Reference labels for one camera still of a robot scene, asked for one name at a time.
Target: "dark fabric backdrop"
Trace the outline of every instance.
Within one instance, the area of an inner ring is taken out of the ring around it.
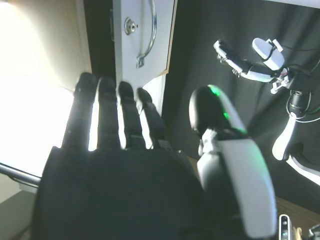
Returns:
[[[275,139],[289,117],[285,110],[289,91],[270,94],[271,84],[232,74],[217,61],[213,44],[223,39],[242,58],[259,61],[252,40],[276,38],[295,48],[320,48],[320,9],[262,0],[179,0],[176,12],[170,70],[166,77],[162,116],[169,140],[176,150],[198,159],[199,139],[189,123],[189,99],[194,89],[214,84],[235,105],[249,134],[268,164],[277,196],[320,213],[320,186],[300,176],[285,162],[272,156]],[[285,49],[287,64],[312,69],[320,52]],[[314,72],[320,77],[320,67]],[[320,103],[317,90],[312,105]],[[303,142],[304,154],[320,164],[320,121],[298,124],[294,141]]]

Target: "lock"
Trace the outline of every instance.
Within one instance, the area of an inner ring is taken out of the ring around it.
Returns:
[[[130,35],[136,31],[136,23],[131,20],[130,17],[127,17],[124,22],[124,31],[125,34]]]

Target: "door handle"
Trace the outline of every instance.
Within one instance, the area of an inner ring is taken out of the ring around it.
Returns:
[[[152,13],[152,33],[151,38],[148,44],[148,48],[142,54],[140,54],[136,58],[136,68],[139,69],[145,65],[145,57],[150,53],[152,47],[154,46],[156,34],[157,34],[157,13],[156,13],[156,6],[154,0],[149,0],[151,6],[151,13]]]

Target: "cabinet door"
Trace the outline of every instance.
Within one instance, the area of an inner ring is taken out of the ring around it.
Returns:
[[[135,89],[168,72],[177,0],[113,0],[117,82]]]

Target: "metal handle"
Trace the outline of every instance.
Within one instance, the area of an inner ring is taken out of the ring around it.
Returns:
[[[156,39],[157,33],[157,13],[156,13],[156,6],[154,0],[149,0],[151,5],[151,12],[152,12],[152,35],[150,38],[150,42],[148,48],[143,54],[140,54],[136,58],[136,68],[139,69],[145,65],[145,57],[150,53]]]

